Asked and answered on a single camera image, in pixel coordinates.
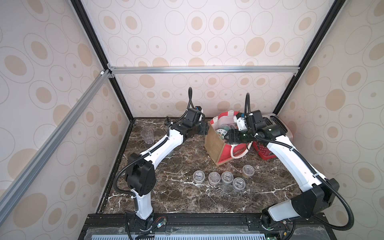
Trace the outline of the seed jar yellow label back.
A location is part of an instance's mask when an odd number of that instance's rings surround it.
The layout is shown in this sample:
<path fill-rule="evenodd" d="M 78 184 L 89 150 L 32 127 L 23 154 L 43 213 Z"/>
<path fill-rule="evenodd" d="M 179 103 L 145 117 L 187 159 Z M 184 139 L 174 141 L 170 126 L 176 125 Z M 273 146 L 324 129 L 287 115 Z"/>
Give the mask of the seed jar yellow label back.
<path fill-rule="evenodd" d="M 244 165 L 242 168 L 242 175 L 244 178 L 250 178 L 255 174 L 255 169 L 251 165 Z"/>

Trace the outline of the seed jar orange label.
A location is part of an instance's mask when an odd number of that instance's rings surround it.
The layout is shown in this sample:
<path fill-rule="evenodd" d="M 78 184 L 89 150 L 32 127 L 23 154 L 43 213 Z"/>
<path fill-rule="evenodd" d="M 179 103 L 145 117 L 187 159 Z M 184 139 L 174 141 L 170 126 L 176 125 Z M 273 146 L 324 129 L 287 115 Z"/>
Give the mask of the seed jar orange label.
<path fill-rule="evenodd" d="M 200 185 L 204 182 L 205 180 L 205 173 L 203 171 L 197 170 L 193 174 L 193 181 L 197 184 Z"/>

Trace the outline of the seed jar red label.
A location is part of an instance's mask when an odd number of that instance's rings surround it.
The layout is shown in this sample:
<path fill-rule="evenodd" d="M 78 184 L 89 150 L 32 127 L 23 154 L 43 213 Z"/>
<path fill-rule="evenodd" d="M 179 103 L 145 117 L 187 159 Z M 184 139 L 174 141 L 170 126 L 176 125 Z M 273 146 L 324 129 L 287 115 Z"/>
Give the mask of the seed jar red label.
<path fill-rule="evenodd" d="M 221 174 L 221 181 L 224 185 L 232 184 L 233 180 L 234 180 L 234 176 L 231 172 L 225 171 Z"/>

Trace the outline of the wide jar pineapple lid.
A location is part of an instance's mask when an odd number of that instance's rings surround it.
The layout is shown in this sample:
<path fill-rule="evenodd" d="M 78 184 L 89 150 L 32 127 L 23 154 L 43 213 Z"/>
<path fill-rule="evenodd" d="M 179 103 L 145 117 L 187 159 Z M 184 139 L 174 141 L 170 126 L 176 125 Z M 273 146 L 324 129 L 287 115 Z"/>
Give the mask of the wide jar pineapple lid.
<path fill-rule="evenodd" d="M 220 138 L 224 139 L 224 137 L 228 133 L 228 131 L 225 129 L 217 129 L 216 133 L 219 135 Z"/>

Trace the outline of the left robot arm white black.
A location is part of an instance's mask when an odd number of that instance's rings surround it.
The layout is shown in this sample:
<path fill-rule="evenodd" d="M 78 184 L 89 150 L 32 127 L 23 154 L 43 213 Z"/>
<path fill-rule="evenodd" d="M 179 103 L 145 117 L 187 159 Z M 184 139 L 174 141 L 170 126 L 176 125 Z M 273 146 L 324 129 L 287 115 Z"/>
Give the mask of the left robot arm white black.
<path fill-rule="evenodd" d="M 187 139 L 208 134 L 209 124 L 205 121 L 202 108 L 193 105 L 192 88 L 188 89 L 188 97 L 184 114 L 175 121 L 165 120 L 166 134 L 146 151 L 131 154 L 128 165 L 114 178 L 114 190 L 133 198 L 139 220 L 148 222 L 153 219 L 151 191 L 157 182 L 155 171 L 160 162 Z"/>

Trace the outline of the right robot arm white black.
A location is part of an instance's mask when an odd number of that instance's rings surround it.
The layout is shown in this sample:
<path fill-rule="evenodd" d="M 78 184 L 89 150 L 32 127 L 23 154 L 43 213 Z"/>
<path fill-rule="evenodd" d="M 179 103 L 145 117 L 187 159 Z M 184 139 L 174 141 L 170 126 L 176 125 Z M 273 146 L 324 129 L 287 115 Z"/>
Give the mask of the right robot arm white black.
<path fill-rule="evenodd" d="M 301 194 L 263 210 L 261 221 L 265 229 L 286 219 L 314 218 L 337 231 L 350 230 L 355 223 L 352 208 L 338 192 L 335 179 L 326 178 L 298 151 L 287 136 L 287 130 L 278 124 L 268 124 L 260 111 L 252 111 L 250 95 L 246 95 L 245 110 L 236 116 L 237 129 L 231 129 L 224 139 L 231 145 L 258 142 L 270 150 L 296 180 Z M 343 226 L 328 224 L 316 215 L 329 208 L 334 199 L 344 206 L 348 221 Z"/>

